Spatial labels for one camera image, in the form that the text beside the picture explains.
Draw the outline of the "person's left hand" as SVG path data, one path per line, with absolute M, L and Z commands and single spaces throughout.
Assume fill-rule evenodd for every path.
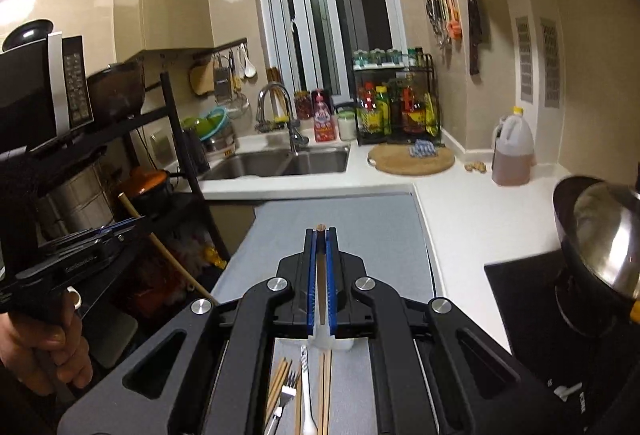
M 52 323 L 17 313 L 1 315 L 1 363 L 18 381 L 40 396 L 54 392 L 53 381 L 37 355 L 53 363 L 55 377 L 84 389 L 92 380 L 89 345 L 75 309 L 76 296 L 66 291 Z

